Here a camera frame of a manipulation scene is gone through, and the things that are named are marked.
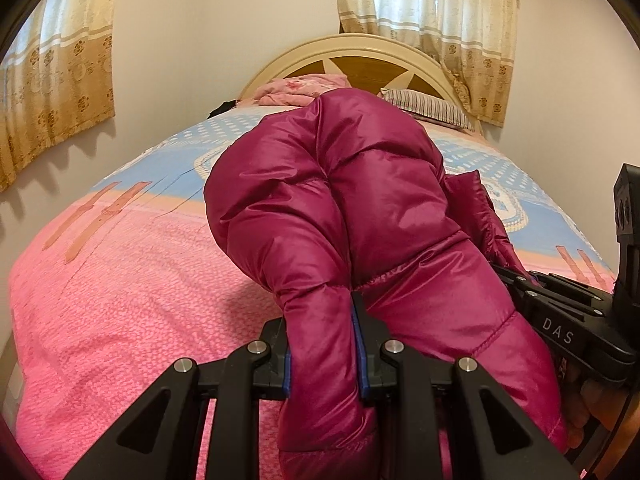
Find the person's right hand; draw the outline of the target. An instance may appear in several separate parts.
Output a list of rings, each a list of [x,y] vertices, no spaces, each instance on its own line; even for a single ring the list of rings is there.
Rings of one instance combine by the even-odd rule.
[[[577,448],[582,443],[590,417],[597,419],[606,430],[613,431],[627,400],[625,390],[602,385],[594,379],[588,379],[579,390],[571,388],[564,400],[568,445]],[[630,398],[625,418],[616,431],[608,454],[624,454],[634,440],[639,428],[638,405],[639,395],[635,393]]]

